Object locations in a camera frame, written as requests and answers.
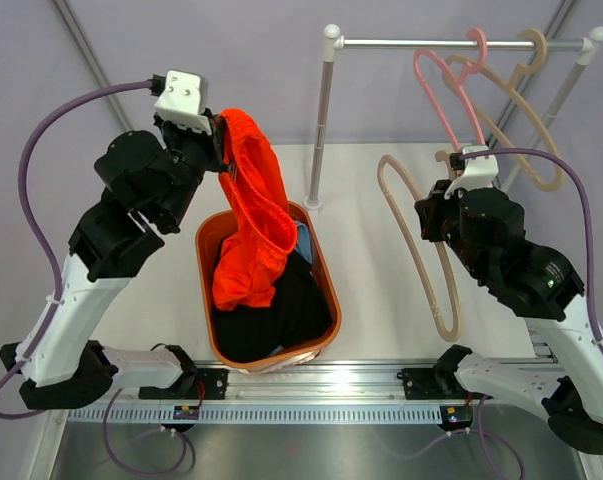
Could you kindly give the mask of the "orange shorts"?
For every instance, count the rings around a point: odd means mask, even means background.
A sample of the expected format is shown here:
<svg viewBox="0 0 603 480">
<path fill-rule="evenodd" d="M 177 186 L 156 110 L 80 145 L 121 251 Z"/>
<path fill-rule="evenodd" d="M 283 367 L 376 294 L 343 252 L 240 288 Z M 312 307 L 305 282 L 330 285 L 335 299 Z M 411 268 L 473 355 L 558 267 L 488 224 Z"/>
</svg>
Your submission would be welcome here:
<svg viewBox="0 0 603 480">
<path fill-rule="evenodd" d="M 235 175 L 219 175 L 237 222 L 233 234 L 238 236 L 248 260 L 260 265 L 274 281 L 297 242 L 279 160 L 266 135 L 246 112 L 228 108 L 220 115 L 227 122 L 236 164 Z"/>
</svg>

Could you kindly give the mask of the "light blue shorts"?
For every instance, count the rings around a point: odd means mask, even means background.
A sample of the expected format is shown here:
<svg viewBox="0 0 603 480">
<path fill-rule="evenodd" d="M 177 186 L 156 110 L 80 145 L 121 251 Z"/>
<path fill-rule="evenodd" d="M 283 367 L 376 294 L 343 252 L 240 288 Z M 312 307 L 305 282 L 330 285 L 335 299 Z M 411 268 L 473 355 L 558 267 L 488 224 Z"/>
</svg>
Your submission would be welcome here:
<svg viewBox="0 0 603 480">
<path fill-rule="evenodd" d="M 295 251 L 309 264 L 313 264 L 312 241 L 308 226 L 296 220 L 297 242 Z"/>
</svg>

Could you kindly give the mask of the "black shorts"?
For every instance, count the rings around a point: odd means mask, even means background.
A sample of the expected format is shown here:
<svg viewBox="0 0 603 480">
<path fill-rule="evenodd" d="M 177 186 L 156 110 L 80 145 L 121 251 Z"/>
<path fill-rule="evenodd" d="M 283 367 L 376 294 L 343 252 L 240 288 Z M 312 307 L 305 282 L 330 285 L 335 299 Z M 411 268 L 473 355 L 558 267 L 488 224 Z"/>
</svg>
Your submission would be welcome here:
<svg viewBox="0 0 603 480">
<path fill-rule="evenodd" d="M 270 281 L 250 262 L 236 234 L 218 250 L 213 273 L 212 322 L 226 358 L 254 362 L 322 336 L 332 319 L 312 278 L 312 265 L 295 248 Z"/>
</svg>

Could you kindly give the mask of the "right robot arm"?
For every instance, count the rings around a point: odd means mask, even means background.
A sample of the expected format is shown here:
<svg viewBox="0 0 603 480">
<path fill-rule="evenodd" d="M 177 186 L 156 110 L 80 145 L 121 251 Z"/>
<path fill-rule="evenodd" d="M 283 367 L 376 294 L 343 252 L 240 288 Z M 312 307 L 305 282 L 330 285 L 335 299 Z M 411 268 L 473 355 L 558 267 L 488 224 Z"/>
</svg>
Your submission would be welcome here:
<svg viewBox="0 0 603 480">
<path fill-rule="evenodd" d="M 566 256 L 527 240 L 524 209 L 483 187 L 449 194 L 439 180 L 415 204 L 421 236 L 453 251 L 468 274 L 522 319 L 556 372 L 523 370 L 454 344 L 433 366 L 442 395 L 486 394 L 523 409 L 575 450 L 603 456 L 603 334 L 594 331 L 585 286 Z"/>
</svg>

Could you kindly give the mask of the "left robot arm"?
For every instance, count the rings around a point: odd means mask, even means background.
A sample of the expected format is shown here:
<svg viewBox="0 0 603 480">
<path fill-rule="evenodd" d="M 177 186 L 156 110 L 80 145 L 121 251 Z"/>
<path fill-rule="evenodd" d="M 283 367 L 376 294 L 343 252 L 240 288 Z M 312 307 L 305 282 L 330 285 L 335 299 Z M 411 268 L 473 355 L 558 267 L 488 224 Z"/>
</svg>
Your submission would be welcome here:
<svg viewBox="0 0 603 480">
<path fill-rule="evenodd" d="M 226 122 L 210 111 L 196 132 L 154 119 L 160 133 L 129 131 L 94 164 L 105 185 L 79 220 L 69 252 L 34 333 L 5 344 L 5 368 L 23 376 L 19 395 L 29 412 L 77 409 L 120 389 L 181 399 L 197 386 L 197 367 L 184 349 L 120 350 L 92 339 L 118 294 L 165 242 L 177 234 L 205 173 L 225 173 Z"/>
</svg>

